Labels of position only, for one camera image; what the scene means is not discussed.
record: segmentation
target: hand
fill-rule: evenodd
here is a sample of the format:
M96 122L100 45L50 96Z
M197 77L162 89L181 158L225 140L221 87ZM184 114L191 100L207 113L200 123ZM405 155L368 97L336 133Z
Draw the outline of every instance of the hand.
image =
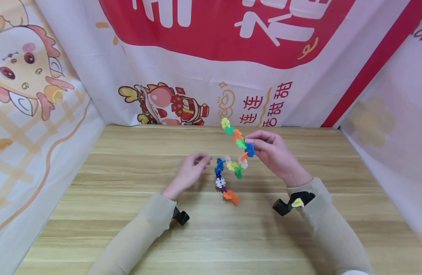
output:
M203 170L211 164L211 159L208 154L191 154L185 157L173 181L161 192L162 196L175 201L183 191L196 183Z
M280 135L258 130L245 136L252 143L257 157L286 183L297 187L312 181L313 177L292 155Z

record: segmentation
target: black clip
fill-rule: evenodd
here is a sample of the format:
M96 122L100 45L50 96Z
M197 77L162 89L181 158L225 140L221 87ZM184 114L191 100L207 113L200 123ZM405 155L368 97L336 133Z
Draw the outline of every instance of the black clip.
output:
M283 202L281 199L278 199L272 206L272 208L281 216L288 214L292 211L293 206L292 203L295 202L296 199L301 199L304 205L311 202L315 198L315 194L309 193L306 191L293 193L289 199L288 203Z
M173 219L176 220L181 226L184 226L185 223L189 220L189 216L185 211L180 212L176 206L173 212Z

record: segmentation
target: person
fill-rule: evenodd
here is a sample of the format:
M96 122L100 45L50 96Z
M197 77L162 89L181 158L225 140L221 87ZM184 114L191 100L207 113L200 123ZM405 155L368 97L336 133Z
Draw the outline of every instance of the person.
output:
M245 137L257 157L287 185L289 196L308 191L315 198L297 208L309 225L315 244L335 275L373 275L367 254L353 229L332 204L320 179L303 168L280 135L255 131ZM156 193L141 212L116 235L95 261L89 275L127 275L148 247L169 228L177 197L191 187L210 164L211 156L192 154L181 163L172 182Z

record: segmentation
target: eye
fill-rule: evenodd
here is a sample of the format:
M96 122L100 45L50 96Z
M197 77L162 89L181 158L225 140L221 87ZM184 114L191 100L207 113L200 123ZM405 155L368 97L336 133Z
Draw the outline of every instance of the eye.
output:
M31 52L26 52L24 54L24 60L28 64L34 64L35 63L35 55L33 53L31 53Z
M14 80L16 78L16 75L14 74L14 72L8 67L0 67L0 73L2 76L10 80Z

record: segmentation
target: yellow tag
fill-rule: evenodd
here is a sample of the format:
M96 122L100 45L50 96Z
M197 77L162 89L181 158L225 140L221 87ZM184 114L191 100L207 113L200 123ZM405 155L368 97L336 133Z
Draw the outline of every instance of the yellow tag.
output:
M292 207L304 207L304 203L302 202L302 200L300 198L296 199L293 203L292 203Z

